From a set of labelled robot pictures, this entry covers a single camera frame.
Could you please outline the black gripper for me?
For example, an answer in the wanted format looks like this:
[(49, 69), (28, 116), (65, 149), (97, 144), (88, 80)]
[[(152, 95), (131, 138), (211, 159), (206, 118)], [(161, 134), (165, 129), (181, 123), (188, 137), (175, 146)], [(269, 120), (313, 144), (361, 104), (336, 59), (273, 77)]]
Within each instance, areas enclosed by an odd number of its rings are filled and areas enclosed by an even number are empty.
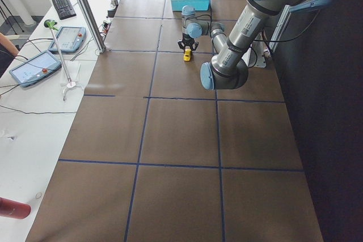
[(196, 51), (199, 43), (194, 40), (194, 38), (190, 37), (188, 34), (183, 34), (182, 40), (178, 41), (178, 46), (182, 51), (185, 51), (186, 47), (189, 47), (191, 51)]

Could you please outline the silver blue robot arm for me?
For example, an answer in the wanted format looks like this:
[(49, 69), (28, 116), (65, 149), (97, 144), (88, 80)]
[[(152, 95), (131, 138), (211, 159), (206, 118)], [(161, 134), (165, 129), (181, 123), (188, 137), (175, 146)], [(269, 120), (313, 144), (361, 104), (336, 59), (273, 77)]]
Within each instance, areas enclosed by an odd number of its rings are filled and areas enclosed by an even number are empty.
[(248, 78), (248, 66), (242, 59), (253, 40), (262, 31), (269, 17), (277, 15), (285, 5), (302, 0), (246, 0), (246, 6), (229, 35), (218, 22), (198, 20), (193, 6), (181, 10), (183, 38), (181, 48), (194, 46), (195, 39), (210, 35), (217, 52), (209, 62), (201, 65), (201, 84), (206, 90), (237, 89)]

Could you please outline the person forearm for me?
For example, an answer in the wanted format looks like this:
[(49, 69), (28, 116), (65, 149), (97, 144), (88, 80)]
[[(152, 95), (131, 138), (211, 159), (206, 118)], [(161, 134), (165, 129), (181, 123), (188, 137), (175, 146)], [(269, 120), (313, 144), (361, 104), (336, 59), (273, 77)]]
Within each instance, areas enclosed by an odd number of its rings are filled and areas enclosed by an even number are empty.
[(3, 33), (0, 33), (0, 43), (13, 57), (19, 54), (17, 47)]

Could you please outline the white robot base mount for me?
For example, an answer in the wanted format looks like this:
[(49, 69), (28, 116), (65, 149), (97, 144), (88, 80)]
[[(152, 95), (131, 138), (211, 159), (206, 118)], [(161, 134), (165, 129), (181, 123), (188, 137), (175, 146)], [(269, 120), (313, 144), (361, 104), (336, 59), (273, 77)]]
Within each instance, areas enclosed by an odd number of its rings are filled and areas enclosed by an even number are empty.
[(265, 44), (262, 41), (254, 41), (249, 49), (245, 52), (242, 59), (248, 68), (266, 68), (267, 63), (265, 60)]

